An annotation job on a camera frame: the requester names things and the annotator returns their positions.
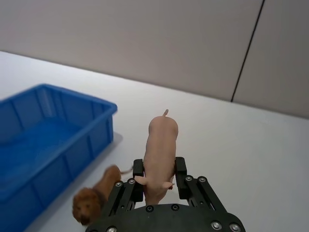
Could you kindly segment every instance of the pig ear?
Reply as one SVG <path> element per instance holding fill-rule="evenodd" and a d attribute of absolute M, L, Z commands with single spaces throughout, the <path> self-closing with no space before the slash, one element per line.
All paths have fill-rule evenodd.
<path fill-rule="evenodd" d="M 162 184 L 162 188 L 168 189 L 168 188 L 172 187 L 173 185 L 174 185 L 174 184 L 171 183 L 171 182 L 164 182 L 164 183 Z"/>
<path fill-rule="evenodd" d="M 141 185 L 146 185 L 148 183 L 148 179 L 146 177 L 143 176 L 138 176 L 136 175 L 134 177 L 135 181 Z"/>

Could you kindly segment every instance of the table surface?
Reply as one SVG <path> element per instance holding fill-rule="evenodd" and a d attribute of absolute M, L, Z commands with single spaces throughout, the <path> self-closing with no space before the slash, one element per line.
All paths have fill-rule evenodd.
<path fill-rule="evenodd" d="M 27 232 L 83 232 L 71 214 L 73 195 L 110 164 L 125 170 L 143 158 L 149 122 L 165 109 L 179 125 L 177 156 L 185 158 L 188 174 L 206 176 L 246 231 L 308 230 L 309 120 L 0 52 L 0 99 L 41 83 L 114 102 L 118 112 L 114 143 Z M 176 188 L 161 203 L 186 204 Z"/>

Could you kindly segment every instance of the blue plastic bin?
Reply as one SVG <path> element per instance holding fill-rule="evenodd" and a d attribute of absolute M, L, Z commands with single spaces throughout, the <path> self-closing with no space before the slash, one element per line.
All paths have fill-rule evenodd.
<path fill-rule="evenodd" d="M 24 230 L 113 141 L 111 102 L 39 85 L 0 102 L 0 227 Z"/>

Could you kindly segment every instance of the white wall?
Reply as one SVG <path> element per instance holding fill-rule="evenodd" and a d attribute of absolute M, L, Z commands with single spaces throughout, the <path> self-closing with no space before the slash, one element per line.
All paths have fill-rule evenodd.
<path fill-rule="evenodd" d="M 230 100 L 261 0 L 7 0 L 0 49 Z"/>
<path fill-rule="evenodd" d="M 266 0 L 235 102 L 309 118 L 309 1 Z"/>

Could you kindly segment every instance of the toy pig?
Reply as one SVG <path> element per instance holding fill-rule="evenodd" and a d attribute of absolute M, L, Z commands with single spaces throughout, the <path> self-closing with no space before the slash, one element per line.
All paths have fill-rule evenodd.
<path fill-rule="evenodd" d="M 146 205 L 159 204 L 174 185 L 178 125 L 174 119 L 166 117 L 168 112 L 166 110 L 163 116 L 150 122 L 143 160 L 145 177 L 135 176 L 136 182 L 144 185 Z"/>

